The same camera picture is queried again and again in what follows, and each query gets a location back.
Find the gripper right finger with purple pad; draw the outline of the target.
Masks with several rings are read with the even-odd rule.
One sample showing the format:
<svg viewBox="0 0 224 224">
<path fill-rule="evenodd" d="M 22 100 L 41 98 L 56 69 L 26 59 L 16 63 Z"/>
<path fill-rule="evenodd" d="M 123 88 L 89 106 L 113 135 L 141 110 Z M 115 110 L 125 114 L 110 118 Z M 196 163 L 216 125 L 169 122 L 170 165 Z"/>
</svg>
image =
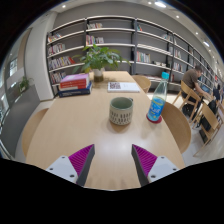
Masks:
<svg viewBox="0 0 224 224">
<path fill-rule="evenodd" d="M 132 145 L 131 154 L 141 186 L 146 186 L 178 171 L 178 168 L 167 157 L 156 156 L 135 144 Z"/>
</svg>

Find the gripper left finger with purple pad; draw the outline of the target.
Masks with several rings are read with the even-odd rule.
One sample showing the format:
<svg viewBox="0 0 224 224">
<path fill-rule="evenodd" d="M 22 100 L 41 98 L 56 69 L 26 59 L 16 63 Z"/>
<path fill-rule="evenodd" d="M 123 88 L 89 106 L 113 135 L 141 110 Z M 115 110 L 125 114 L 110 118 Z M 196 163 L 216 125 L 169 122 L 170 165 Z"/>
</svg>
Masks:
<svg viewBox="0 0 224 224">
<path fill-rule="evenodd" d="M 60 156 L 47 168 L 47 171 L 79 186 L 84 186 L 94 155 L 95 145 L 91 144 L 70 156 Z"/>
</svg>

